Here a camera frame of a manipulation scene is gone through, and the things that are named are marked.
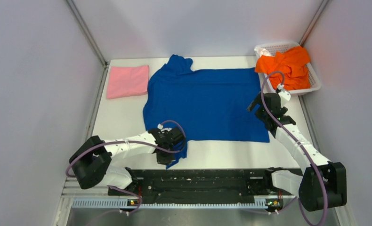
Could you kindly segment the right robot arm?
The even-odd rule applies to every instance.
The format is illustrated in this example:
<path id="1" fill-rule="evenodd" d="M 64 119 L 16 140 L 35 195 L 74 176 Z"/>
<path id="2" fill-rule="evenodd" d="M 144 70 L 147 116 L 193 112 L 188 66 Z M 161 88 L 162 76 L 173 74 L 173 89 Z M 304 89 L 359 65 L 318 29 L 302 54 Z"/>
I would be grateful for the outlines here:
<path id="1" fill-rule="evenodd" d="M 286 113 L 287 91 L 259 92 L 247 110 L 256 108 L 255 116 L 268 132 L 289 152 L 301 169 L 297 175 L 283 168 L 267 169 L 262 187 L 268 194 L 282 189 L 297 196 L 307 211 L 334 208 L 347 204 L 347 171 L 341 162 L 323 156 L 301 133 L 295 120 Z"/>

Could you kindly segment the blue t shirt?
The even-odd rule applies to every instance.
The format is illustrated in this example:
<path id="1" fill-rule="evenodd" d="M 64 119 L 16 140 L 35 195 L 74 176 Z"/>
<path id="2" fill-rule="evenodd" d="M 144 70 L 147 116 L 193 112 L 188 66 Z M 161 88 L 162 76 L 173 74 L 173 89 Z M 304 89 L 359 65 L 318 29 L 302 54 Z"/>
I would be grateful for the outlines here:
<path id="1" fill-rule="evenodd" d="M 261 90 L 255 68 L 192 70 L 193 60 L 172 55 L 150 78 L 143 108 L 146 129 L 181 125 L 187 141 L 269 143 L 264 123 L 247 111 Z"/>

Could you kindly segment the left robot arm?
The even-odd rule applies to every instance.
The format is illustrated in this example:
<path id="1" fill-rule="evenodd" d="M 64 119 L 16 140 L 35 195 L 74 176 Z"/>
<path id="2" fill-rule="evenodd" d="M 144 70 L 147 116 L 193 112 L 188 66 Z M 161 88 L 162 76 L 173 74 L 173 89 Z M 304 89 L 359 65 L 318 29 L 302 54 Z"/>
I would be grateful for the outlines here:
<path id="1" fill-rule="evenodd" d="M 137 179 L 129 167 L 115 166 L 115 161 L 155 154 L 159 164 L 168 166 L 185 145 L 186 137 L 179 127 L 159 126 L 133 137 L 114 140 L 92 136 L 70 157 L 66 174 L 76 178 L 83 190 L 97 185 L 114 186 L 129 195 L 137 190 Z"/>

